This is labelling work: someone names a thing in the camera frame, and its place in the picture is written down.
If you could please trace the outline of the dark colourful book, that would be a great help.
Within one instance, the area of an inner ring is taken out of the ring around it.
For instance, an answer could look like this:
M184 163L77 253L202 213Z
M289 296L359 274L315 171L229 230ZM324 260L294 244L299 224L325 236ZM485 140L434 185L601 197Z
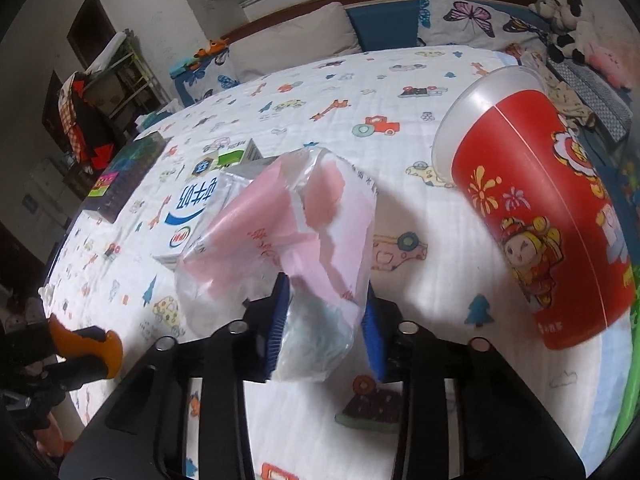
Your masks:
M158 131L127 144L98 177L82 202L82 210L92 218L114 223L166 144Z

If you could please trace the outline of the pink plush toy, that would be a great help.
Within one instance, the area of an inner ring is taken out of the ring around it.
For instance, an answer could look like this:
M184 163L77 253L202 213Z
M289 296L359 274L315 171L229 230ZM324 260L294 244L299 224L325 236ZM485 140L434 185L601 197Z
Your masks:
M588 58L589 65L615 89L632 89L632 80L620 58L610 49L597 46Z

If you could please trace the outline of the red snack cup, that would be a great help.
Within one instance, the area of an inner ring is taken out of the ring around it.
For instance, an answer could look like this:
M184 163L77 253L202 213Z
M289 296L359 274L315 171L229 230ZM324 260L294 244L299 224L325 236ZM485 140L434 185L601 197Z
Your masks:
M577 346L630 308L620 220L536 72L501 67L466 88L440 122L432 163L496 241L547 348Z

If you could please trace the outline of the orange peel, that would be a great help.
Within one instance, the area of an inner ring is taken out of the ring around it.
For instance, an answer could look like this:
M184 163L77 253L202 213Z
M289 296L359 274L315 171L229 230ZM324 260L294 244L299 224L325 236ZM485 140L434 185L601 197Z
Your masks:
M104 332L98 328L98 332L104 337L96 339L89 335L83 335L79 330L68 330L58 318L52 314L48 319L49 334L52 339L55 353L62 358L82 358L94 356L106 366L106 378L114 378L122 368L124 348L122 341L114 330Z

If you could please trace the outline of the cow plush toy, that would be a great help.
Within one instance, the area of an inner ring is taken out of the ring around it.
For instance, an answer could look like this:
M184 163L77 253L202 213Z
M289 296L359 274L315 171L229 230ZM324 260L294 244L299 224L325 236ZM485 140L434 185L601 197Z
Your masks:
M598 40L584 0L536 0L528 7L550 26L547 47L553 62L567 58L579 65L588 62Z

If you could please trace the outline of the white milk carton box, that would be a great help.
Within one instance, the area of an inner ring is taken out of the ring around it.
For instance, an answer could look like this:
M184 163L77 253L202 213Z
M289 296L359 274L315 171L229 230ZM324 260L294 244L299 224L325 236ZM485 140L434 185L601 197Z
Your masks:
M182 164L177 180L166 192L156 223L149 226L151 256L174 270L207 206L220 195L222 172L261 158L251 138L220 138L199 146L194 159Z

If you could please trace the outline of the cartoon print bed sheet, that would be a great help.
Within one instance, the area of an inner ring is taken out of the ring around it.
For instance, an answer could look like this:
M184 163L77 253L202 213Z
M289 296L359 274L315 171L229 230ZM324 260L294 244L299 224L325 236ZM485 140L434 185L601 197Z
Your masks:
M623 402L631 328L551 351L484 220L532 209L519 186L472 177L473 207L436 176L452 103L514 58L460 46L343 56L224 90L153 126L167 142L114 221L83 212L40 295L68 328L114 330L131 368L161 336L189 341L242 314L279 273L291 313L273 380L245 388L261 479L384 479L399 389L377 384L356 317L357 271L438 336L484 336L536 393L588 471Z

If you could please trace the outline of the pink plastic bag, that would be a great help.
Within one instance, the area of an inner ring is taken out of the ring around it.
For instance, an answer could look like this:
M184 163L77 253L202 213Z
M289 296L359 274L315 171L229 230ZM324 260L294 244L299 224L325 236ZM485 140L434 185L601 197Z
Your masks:
M321 382L354 344L366 306L378 192L326 148L300 148L224 170L175 270L190 331L211 335L267 296L280 272L291 296L278 382Z

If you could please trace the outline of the beige crumpled clothing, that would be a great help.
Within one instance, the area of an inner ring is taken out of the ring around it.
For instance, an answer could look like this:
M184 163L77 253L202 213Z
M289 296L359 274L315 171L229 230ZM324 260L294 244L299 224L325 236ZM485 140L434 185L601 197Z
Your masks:
M565 81L559 80L548 69L539 52L525 50L521 55L520 63L534 70L542 79L544 93L570 128L590 128L596 124L596 115L592 109L582 102L578 94Z

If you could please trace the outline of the white plain pillow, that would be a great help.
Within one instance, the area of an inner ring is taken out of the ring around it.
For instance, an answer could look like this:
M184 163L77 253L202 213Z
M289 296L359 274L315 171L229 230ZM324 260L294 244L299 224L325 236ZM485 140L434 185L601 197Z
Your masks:
M241 82L361 51L352 21L338 2L255 32L229 49Z

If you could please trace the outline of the metal shelf rack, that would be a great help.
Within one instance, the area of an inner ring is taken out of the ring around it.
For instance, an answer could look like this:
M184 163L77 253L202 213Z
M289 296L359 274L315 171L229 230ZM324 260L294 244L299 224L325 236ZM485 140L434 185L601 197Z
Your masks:
M138 38L118 32L85 70L84 99L122 130L136 128L139 116L169 102L167 92L140 52Z

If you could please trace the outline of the butterfly print pillow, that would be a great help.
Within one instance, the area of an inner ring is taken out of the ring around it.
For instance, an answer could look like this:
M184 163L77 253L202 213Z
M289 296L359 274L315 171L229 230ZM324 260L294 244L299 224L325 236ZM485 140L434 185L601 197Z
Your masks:
M518 56L545 54L547 33L522 18L468 0L419 0L419 46L469 46Z

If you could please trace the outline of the grey patterned cloth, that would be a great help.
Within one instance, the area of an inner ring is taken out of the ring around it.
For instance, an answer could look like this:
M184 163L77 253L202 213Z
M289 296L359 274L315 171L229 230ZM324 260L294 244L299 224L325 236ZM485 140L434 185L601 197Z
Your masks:
M608 133L610 143L619 144L626 139L634 115L628 103L606 80L588 66L575 64L571 60L562 63L549 60L548 66L592 109Z

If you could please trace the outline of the green perforated plastic basket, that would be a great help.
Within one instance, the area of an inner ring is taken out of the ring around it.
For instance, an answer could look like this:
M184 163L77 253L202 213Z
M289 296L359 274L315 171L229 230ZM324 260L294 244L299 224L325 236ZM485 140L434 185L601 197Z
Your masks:
M631 322L631 366L628 374L622 407L612 435L608 452L612 453L623 439L636 417L639 403L639 303L636 301L630 309Z

